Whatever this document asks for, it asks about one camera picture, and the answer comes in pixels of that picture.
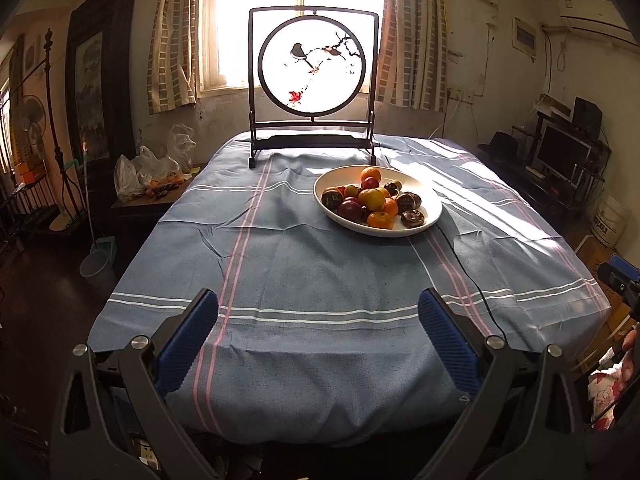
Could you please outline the person right hand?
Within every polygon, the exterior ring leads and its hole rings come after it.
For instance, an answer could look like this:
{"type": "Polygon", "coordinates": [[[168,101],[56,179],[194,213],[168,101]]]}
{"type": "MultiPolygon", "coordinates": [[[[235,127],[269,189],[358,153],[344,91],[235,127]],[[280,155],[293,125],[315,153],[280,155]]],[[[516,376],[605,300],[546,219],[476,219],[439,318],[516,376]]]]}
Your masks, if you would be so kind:
{"type": "Polygon", "coordinates": [[[620,368],[620,381],[623,385],[628,384],[631,377],[634,376],[634,346],[636,345],[637,336],[638,330],[634,328],[626,335],[622,345],[625,355],[620,368]]]}

